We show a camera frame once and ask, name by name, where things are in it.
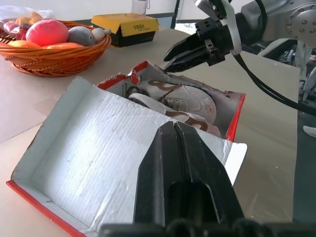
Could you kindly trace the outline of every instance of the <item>cardboard flap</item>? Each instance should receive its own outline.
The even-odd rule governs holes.
[[[94,16],[91,22],[104,29],[111,29],[115,34],[121,27],[124,37],[159,30],[157,19],[134,13]]]

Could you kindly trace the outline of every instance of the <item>white sneaker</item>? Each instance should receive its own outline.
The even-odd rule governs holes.
[[[154,100],[151,97],[148,97],[143,94],[134,93],[131,94],[128,99],[131,101],[143,105],[149,109],[152,109],[160,114],[167,115],[173,119],[176,119],[180,122],[186,123],[194,128],[200,129],[202,131],[211,133],[217,137],[221,137],[221,133],[219,132],[218,128],[214,125],[208,123],[203,117],[191,113],[175,111],[163,103],[160,103]]]
[[[316,127],[303,127],[304,132],[306,132],[308,135],[316,138]]]
[[[175,111],[200,115],[210,124],[213,124],[215,121],[215,103],[211,96],[201,89],[153,80],[143,81],[137,87]]]

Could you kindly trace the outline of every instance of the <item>beige table surface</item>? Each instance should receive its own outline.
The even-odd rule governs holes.
[[[157,32],[153,42],[110,48],[90,69],[79,75],[97,84],[118,72],[128,73],[144,60],[160,65],[167,50],[186,36],[186,33],[169,29]],[[297,68],[248,53],[243,53],[243,57],[265,83],[297,100]],[[248,218],[290,221],[297,112],[261,92],[232,56],[226,59],[213,67],[203,64],[182,74],[220,90],[247,94],[236,141],[246,143],[248,153],[235,182],[235,191]],[[33,139],[38,129],[36,125],[45,120],[73,78],[25,75],[0,59],[0,229],[3,236],[67,236],[10,190],[5,181],[9,180]]]

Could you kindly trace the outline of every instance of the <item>white cardboard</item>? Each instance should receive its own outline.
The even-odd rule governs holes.
[[[157,129],[171,120],[77,78],[11,179],[77,230],[96,237],[103,223],[132,222],[139,164]],[[197,131],[228,165],[234,183],[247,146]]]

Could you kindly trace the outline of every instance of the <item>woven basket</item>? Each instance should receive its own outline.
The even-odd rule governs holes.
[[[84,26],[76,22],[61,21],[68,28]],[[0,42],[9,43],[15,39],[0,29]],[[0,55],[12,62],[13,66],[23,72],[40,77],[65,77],[84,71],[98,60],[107,47],[111,37],[106,36],[102,42],[89,47],[71,49],[32,49],[0,47]]]

